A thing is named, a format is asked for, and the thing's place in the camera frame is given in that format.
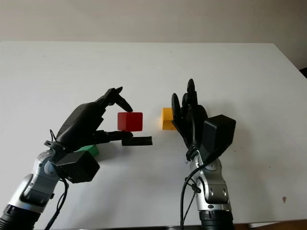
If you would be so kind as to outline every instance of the table surface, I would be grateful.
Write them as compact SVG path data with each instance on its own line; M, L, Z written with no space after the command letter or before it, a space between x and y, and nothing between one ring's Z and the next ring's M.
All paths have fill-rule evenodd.
M35 157L79 104L108 88L143 112L153 146L99 145L100 170L71 184L54 223L61 228L179 225L179 199L189 173L176 131L162 131L161 109L182 97L193 78L209 116L237 121L221 156L234 223L306 219L307 80L273 44L1 42L0 207L5 207ZM117 129L110 107L101 129ZM36 224L45 227L63 192L59 183ZM187 190L186 204L192 196ZM195 202L186 224L199 224Z

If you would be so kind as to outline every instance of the robotic hand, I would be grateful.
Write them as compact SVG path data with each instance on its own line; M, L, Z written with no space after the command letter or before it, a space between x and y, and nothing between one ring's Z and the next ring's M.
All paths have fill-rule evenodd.
M173 121L188 148L191 174L186 179L180 200L180 229L184 226L183 198L190 180L196 192L202 229L233 230L233 217L222 165L218 157L231 145L236 121L218 115L208 118L198 104L194 81L188 82L188 92L180 107L177 95L172 96Z
M42 152L36 159L31 174L27 175L6 206L0 218L0 230L31 230L44 211L59 180L65 184L66 198L68 184L91 181L99 169L99 164L87 151L77 151L80 147L107 143L132 137L130 132L105 132L97 128L102 123L102 115L108 105L116 103L127 112L132 108L120 96L122 87L109 89L95 102L79 105L67 118L59 130L55 141L46 141L50 150ZM45 228L48 230L62 207Z

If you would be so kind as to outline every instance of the cube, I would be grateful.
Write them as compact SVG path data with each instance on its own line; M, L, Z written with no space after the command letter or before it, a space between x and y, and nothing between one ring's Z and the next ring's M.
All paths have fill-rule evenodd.
M125 112L117 114L117 129L126 132L143 130L143 113Z
M161 119L162 119L162 130L176 130L175 126L172 123L173 120L172 108L163 108Z
M99 149L97 148L96 145L88 145L88 146L83 146L82 148L78 149L77 151L88 151L91 153L93 157L97 156L99 154Z

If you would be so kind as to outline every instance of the palm of robotic hand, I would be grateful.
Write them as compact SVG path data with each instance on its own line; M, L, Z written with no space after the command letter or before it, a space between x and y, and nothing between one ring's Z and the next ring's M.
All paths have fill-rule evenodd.
M97 130L103 121L102 115L107 106L117 104L127 112L133 111L126 100L120 96L121 91L122 87L112 88L95 102L79 105L60 128L56 142L71 151L76 151L83 146L132 137L133 134L130 132Z
M183 95L182 107L174 93L172 95L173 121L188 148L187 160L191 161L198 150L209 164L217 159L232 143L236 121L218 115L208 118L203 106L198 104L193 79L188 82L187 93Z

